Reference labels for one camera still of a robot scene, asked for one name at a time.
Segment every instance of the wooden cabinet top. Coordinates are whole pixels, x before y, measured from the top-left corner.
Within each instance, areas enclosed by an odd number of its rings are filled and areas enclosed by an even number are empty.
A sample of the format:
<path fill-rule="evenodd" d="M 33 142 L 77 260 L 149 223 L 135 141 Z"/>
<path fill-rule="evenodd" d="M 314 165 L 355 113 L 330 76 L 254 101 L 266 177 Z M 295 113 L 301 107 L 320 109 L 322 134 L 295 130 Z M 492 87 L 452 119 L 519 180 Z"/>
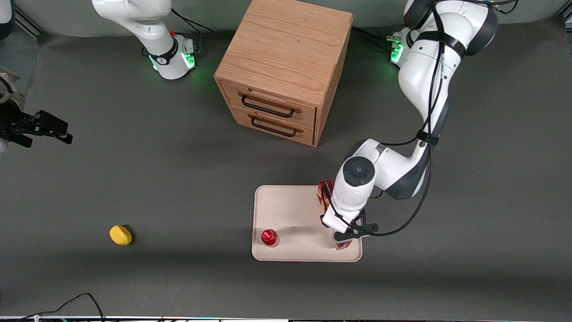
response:
<path fill-rule="evenodd" d="M 321 107 L 352 21 L 295 0 L 252 0 L 214 76 Z"/>

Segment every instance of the drawer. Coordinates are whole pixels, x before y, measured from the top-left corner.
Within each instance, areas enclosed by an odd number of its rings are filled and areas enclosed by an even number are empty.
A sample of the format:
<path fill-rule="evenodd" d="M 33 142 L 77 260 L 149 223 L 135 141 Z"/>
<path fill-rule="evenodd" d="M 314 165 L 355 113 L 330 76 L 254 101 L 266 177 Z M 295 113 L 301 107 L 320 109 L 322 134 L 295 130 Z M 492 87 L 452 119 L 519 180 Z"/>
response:
<path fill-rule="evenodd" d="M 272 97 L 246 87 L 220 81 L 224 94 L 231 105 L 256 112 L 266 119 L 276 120 L 292 126 L 301 125 L 314 129 L 316 109 L 286 99 Z"/>
<path fill-rule="evenodd" d="M 314 131 L 299 125 L 290 125 L 265 116 L 255 115 L 242 107 L 231 106 L 236 123 L 283 139 L 313 146 Z"/>

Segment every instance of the yellow sponge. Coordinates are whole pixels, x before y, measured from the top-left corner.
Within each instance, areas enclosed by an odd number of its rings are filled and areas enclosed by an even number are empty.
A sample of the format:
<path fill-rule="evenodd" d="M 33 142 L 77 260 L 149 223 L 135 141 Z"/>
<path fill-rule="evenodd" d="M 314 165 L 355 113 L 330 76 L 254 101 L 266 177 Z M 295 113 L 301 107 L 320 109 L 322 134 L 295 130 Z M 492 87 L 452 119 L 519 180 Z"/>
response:
<path fill-rule="evenodd" d="M 117 245 L 127 246 L 131 243 L 131 233 L 121 225 L 115 225 L 109 230 L 109 237 Z"/>

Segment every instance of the black metal drawer handle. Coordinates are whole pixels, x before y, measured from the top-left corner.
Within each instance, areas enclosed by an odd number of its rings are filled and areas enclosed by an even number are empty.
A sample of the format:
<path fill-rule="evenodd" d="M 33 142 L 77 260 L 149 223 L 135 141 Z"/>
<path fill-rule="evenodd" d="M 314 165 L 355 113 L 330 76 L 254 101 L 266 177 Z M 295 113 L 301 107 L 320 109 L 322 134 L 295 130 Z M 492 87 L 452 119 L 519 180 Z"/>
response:
<path fill-rule="evenodd" d="M 247 99 L 247 96 L 246 96 L 246 95 L 243 95 L 243 99 L 242 99 L 241 101 L 243 102 L 243 105 L 246 106 L 246 107 L 250 107 L 250 108 L 253 108 L 253 109 L 257 109 L 257 110 L 259 110 L 259 111 L 263 111 L 263 112 L 270 113 L 270 114 L 273 114 L 273 115 L 276 115 L 276 116 L 280 116 L 280 117 L 284 117 L 284 118 L 289 118 L 289 117 L 292 117 L 292 115 L 294 115 L 294 109 L 291 109 L 291 110 L 290 110 L 290 113 L 284 114 L 284 113 L 280 113 L 280 112 L 273 111 L 273 110 L 268 109 L 268 108 L 264 108 L 264 107 L 262 107 L 262 106 L 258 106 L 258 105 L 254 105 L 254 104 L 247 103 L 247 102 L 244 101 L 245 99 Z"/>
<path fill-rule="evenodd" d="M 257 127 L 257 128 L 261 128 L 261 129 L 264 129 L 266 131 L 270 131 L 270 132 L 273 132 L 276 134 L 284 135 L 288 138 L 293 138 L 296 135 L 296 132 L 298 131 L 296 129 L 294 129 L 294 133 L 286 133 L 286 132 L 278 131 L 277 129 L 269 128 L 269 127 L 266 127 L 264 125 L 254 123 L 254 120 L 256 120 L 256 117 L 254 117 L 254 116 L 251 116 L 251 117 L 252 117 L 252 120 L 251 120 L 252 126 Z"/>

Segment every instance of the beige tray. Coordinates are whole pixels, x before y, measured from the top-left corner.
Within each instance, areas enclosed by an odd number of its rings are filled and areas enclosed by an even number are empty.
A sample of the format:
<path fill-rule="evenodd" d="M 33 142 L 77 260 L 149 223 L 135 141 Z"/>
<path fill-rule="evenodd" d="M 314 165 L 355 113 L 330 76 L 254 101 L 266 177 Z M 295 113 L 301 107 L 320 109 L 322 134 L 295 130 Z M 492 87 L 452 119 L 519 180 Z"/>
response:
<path fill-rule="evenodd" d="M 260 186 L 254 197 L 252 255 L 259 261 L 356 262 L 362 241 L 336 250 L 332 233 L 321 224 L 324 213 L 316 196 L 318 186 Z M 279 242 L 268 247 L 260 239 L 274 229 Z"/>

